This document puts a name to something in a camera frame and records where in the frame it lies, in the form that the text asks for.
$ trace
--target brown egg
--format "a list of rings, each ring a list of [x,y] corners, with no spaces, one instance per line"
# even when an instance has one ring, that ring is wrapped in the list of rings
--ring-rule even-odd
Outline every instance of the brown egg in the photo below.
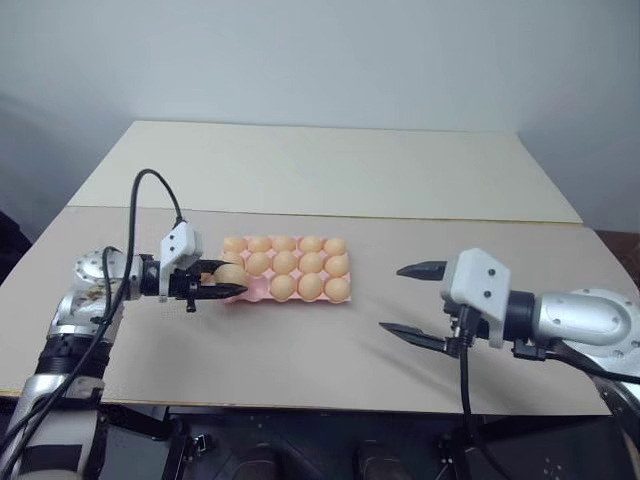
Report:
[[[247,272],[244,271],[244,268],[233,263],[218,267],[213,274],[213,279],[216,283],[235,283],[236,285],[243,285],[245,287],[249,283]]]
[[[225,237],[222,248],[225,252],[242,253],[247,248],[247,241],[242,237]]]
[[[247,258],[247,272],[249,275],[253,275],[257,277],[262,275],[267,268],[269,268],[269,264],[271,260],[269,259],[269,255],[264,252],[252,253],[249,258]]]
[[[344,302],[351,295],[349,282],[344,278],[330,278],[324,286],[324,293],[332,302]]]
[[[310,235],[300,240],[298,246],[304,253],[319,252],[320,250],[322,250],[322,243],[323,241],[320,237]]]
[[[293,251],[296,249],[296,241],[291,237],[278,235],[273,237],[271,246],[276,252]]]
[[[330,238],[324,242],[324,251],[330,257],[342,255],[347,251],[347,242],[345,242],[344,238]]]
[[[273,271],[279,275],[291,273],[298,265],[298,259],[292,252],[280,252],[273,257]]]
[[[298,270],[302,273],[318,273],[322,270],[323,263],[324,261],[319,253],[305,253],[300,259]]]
[[[277,275],[271,280],[271,295],[279,302],[284,302],[296,291],[296,281],[289,275]]]
[[[271,240],[267,237],[251,237],[249,239],[250,252],[266,252],[271,248]]]
[[[346,255],[329,257],[324,262],[324,271],[332,277],[342,277],[349,271],[349,258]]]
[[[236,265],[240,265],[244,268],[244,258],[236,252],[225,252],[220,257],[220,260],[223,262],[235,263]]]
[[[322,279],[317,273],[307,273],[298,281],[298,293],[307,300],[315,300],[322,293]]]

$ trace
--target white wall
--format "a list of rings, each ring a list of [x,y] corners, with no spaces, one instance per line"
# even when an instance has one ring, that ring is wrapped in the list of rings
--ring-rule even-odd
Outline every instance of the white wall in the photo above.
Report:
[[[637,230],[639,10],[3,0],[0,209],[35,236],[132,119],[185,119],[518,131],[587,224]]]

